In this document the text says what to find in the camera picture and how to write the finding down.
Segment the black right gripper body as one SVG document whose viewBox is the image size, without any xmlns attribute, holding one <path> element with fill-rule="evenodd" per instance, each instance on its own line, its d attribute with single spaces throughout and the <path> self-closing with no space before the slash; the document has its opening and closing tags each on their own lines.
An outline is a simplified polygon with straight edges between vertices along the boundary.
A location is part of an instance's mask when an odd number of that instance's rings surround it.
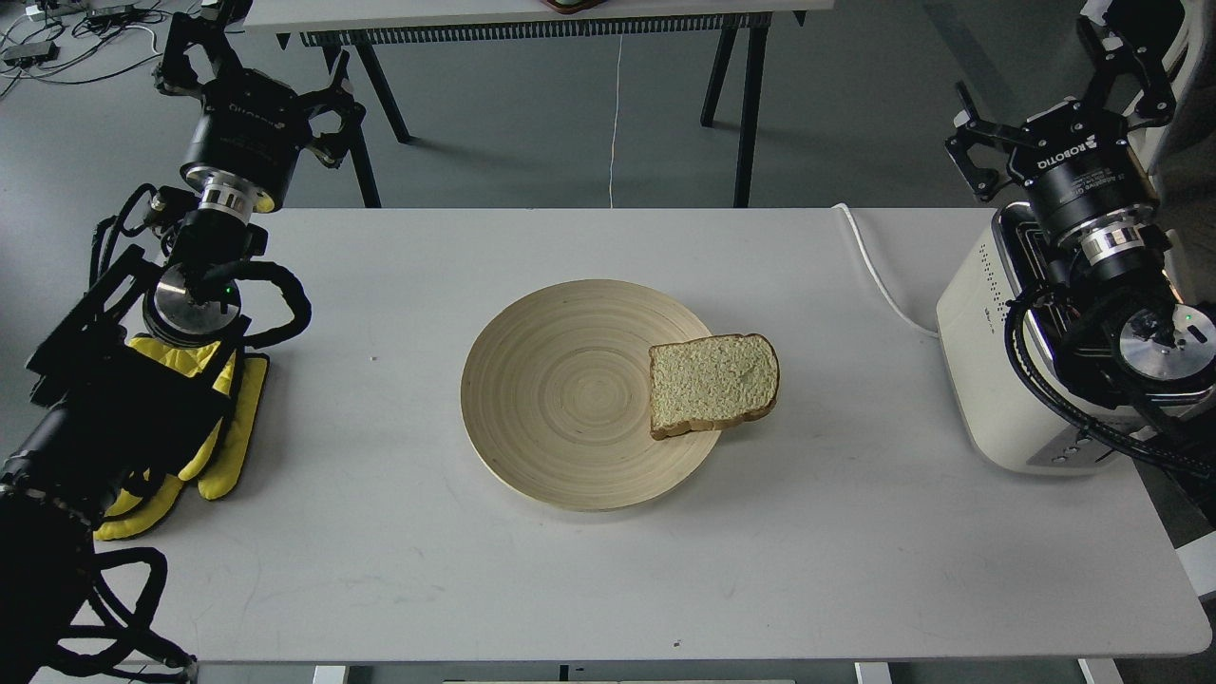
<svg viewBox="0 0 1216 684">
<path fill-rule="evenodd" d="M 1069 97 L 1021 123 L 1021 133 L 1029 142 L 1009 155 L 1009 175 L 1051 243 L 1073 248 L 1092 222 L 1124 211 L 1150 219 L 1160 206 L 1121 114 Z"/>
</svg>

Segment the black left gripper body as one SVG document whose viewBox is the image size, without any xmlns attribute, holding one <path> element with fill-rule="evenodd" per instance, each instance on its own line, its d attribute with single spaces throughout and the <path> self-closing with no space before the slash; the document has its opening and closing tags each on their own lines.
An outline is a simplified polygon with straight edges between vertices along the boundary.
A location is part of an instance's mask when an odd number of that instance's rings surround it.
<svg viewBox="0 0 1216 684">
<path fill-rule="evenodd" d="M 313 127 L 286 84 L 252 68 L 201 86 L 201 116 L 180 168 L 199 190 L 204 179 L 227 173 L 257 192 L 255 213 L 285 206 L 289 183 Z"/>
</svg>

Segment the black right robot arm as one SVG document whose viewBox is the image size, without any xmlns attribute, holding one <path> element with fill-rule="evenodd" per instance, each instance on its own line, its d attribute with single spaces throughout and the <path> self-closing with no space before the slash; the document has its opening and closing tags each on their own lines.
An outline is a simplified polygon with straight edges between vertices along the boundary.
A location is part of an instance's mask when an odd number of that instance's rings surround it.
<svg viewBox="0 0 1216 684">
<path fill-rule="evenodd" d="M 1214 481 L 1214 307 L 1186 303 L 1138 152 L 1155 155 L 1205 34 L 1199 1 L 1090 1 L 1094 73 L 1017 124 L 964 84 L 945 148 L 995 212 L 938 302 L 970 438 L 1019 473 L 1086 476 L 1119 455 Z"/>
</svg>

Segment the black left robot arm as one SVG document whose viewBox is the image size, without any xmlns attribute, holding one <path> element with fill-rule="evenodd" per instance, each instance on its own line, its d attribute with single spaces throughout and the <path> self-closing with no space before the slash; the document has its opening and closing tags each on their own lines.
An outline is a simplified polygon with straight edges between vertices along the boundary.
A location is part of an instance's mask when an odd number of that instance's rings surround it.
<svg viewBox="0 0 1216 684">
<path fill-rule="evenodd" d="M 122 495 L 164 501 L 240 407 L 257 407 L 264 348 L 313 320 L 299 277 L 265 260 L 253 220 L 282 208 L 302 151 L 337 168 L 365 110 L 348 54 L 299 94 L 244 66 L 227 29 L 248 1 L 175 13 L 154 84 L 199 101 L 182 187 L 143 183 L 95 231 L 88 290 L 28 359 L 47 415 L 2 462 L 2 680 L 43 668 L 195 683 L 195 655 L 153 619 L 168 562 L 153 548 L 98 551 Z"/>
</svg>

